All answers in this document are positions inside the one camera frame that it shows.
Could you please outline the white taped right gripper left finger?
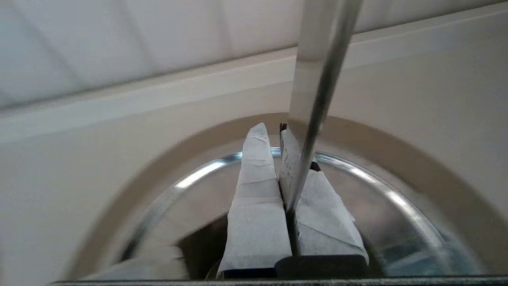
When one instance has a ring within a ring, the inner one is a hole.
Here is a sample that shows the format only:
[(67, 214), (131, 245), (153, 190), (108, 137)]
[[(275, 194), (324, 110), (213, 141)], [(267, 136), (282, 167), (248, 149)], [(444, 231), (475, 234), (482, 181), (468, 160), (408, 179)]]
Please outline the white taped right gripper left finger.
[(243, 143), (236, 190), (227, 214), (227, 240), (218, 275), (275, 272), (292, 255), (285, 208), (264, 123)]

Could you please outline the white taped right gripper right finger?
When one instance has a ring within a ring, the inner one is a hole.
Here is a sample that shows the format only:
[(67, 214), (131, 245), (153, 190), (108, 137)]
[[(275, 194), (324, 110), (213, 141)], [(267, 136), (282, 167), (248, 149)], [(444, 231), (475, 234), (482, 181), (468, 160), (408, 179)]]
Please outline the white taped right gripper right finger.
[(293, 255), (278, 262), (280, 278), (363, 278), (369, 255), (355, 219), (316, 161), (296, 208), (287, 214)]

